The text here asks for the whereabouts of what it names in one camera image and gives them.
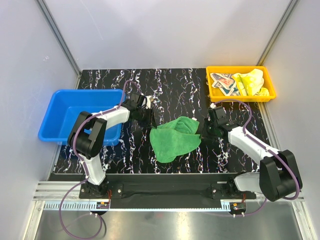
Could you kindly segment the green microfiber towel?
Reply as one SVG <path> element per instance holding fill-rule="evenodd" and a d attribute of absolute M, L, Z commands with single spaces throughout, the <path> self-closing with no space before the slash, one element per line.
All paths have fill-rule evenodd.
<path fill-rule="evenodd" d="M 176 157 L 194 151 L 201 143 L 197 134 L 199 121 L 186 116 L 159 125 L 150 131 L 149 139 L 156 161 L 171 163 Z"/>

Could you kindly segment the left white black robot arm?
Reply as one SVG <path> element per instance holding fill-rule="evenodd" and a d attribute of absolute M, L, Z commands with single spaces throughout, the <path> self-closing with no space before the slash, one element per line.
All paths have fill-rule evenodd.
<path fill-rule="evenodd" d="M 128 99 L 122 96 L 120 103 L 108 110 L 96 113 L 82 111 L 78 115 L 67 143 L 84 169 L 81 185 L 89 194 L 103 198 L 110 192 L 100 158 L 106 130 L 129 120 L 137 121 L 143 128 L 157 128 L 153 101 L 151 95 L 133 93 Z"/>

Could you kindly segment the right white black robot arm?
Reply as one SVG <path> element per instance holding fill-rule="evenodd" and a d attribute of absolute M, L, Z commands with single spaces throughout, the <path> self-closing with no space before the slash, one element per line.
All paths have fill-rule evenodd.
<path fill-rule="evenodd" d="M 248 155 L 259 167 L 259 172 L 238 173 L 227 181 L 227 192 L 239 198 L 245 192 L 260 193 L 275 202 L 279 199 L 294 200 L 303 187 L 294 154 L 278 150 L 251 134 L 244 126 L 231 121 L 221 106 L 208 110 L 204 120 L 202 138 L 221 139 Z"/>

